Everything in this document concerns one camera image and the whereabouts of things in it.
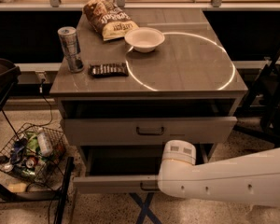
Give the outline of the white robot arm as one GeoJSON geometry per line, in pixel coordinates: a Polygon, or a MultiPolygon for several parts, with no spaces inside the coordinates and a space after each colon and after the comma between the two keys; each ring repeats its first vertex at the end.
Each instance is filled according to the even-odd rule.
{"type": "Polygon", "coordinates": [[[196,163],[193,144],[165,144],[158,175],[161,192],[184,199],[280,207],[280,148],[223,161],[196,163]]]}

